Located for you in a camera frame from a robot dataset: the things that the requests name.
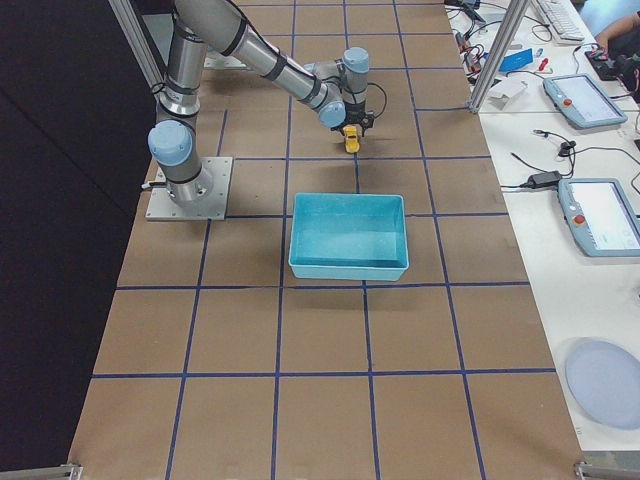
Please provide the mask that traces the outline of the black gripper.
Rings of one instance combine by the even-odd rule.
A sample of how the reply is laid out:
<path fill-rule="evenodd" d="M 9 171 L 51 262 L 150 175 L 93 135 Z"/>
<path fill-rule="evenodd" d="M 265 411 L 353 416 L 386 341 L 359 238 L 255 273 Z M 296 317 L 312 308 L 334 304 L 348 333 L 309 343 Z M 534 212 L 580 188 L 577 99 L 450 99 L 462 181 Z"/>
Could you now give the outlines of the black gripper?
<path fill-rule="evenodd" d="M 374 126 L 375 122 L 375 113 L 373 110 L 366 109 L 366 103 L 349 103 L 346 102 L 344 104 L 346 108 L 346 116 L 345 119 L 331 128 L 332 131 L 340 131 L 341 135 L 345 137 L 345 127 L 347 125 L 359 125 L 360 127 L 360 136 L 359 138 L 363 139 L 366 135 L 366 132 L 369 128 Z"/>

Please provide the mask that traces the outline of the person's forearm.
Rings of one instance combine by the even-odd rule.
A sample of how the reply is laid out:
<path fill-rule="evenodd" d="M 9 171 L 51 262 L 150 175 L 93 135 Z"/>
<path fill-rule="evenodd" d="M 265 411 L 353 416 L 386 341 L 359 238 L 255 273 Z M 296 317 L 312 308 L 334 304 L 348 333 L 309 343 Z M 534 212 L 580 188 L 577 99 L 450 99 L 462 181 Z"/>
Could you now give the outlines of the person's forearm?
<path fill-rule="evenodd" d="M 603 50 L 607 50 L 613 40 L 638 29 L 639 13 L 636 12 L 609 24 L 595 36 L 595 41 Z"/>

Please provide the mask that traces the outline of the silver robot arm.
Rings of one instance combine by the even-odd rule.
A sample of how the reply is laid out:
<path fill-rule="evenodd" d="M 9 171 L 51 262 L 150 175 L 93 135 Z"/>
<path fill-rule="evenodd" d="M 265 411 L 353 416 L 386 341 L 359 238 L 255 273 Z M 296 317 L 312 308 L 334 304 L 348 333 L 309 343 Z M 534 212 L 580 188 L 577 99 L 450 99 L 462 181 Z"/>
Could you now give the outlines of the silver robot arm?
<path fill-rule="evenodd" d="M 365 131 L 374 125 L 376 114 L 366 108 L 367 50 L 351 47 L 338 59 L 302 66 L 259 34 L 232 1 L 176 1 L 174 18 L 189 39 L 244 63 L 314 111 L 323 126 L 341 131 L 358 125 Z"/>
<path fill-rule="evenodd" d="M 207 46 L 177 13 L 172 18 L 168 65 L 148 145 L 164 174 L 168 195 L 186 205 L 204 197 L 211 184 L 196 148 L 198 90 Z"/>

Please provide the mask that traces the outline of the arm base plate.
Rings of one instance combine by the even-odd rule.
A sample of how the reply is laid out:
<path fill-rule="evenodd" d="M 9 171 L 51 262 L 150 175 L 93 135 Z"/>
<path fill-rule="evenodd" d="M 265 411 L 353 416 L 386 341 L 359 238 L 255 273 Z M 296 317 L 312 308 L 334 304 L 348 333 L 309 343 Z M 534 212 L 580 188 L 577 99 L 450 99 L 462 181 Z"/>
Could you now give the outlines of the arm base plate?
<path fill-rule="evenodd" d="M 172 183 L 158 169 L 153 181 L 142 185 L 150 191 L 146 210 L 149 221 L 224 220 L 232 177 L 232 157 L 201 157 L 199 175 L 188 183 Z"/>
<path fill-rule="evenodd" d="M 216 51 L 208 51 L 203 68 L 208 70 L 246 70 L 247 66 L 233 56 L 223 56 Z"/>

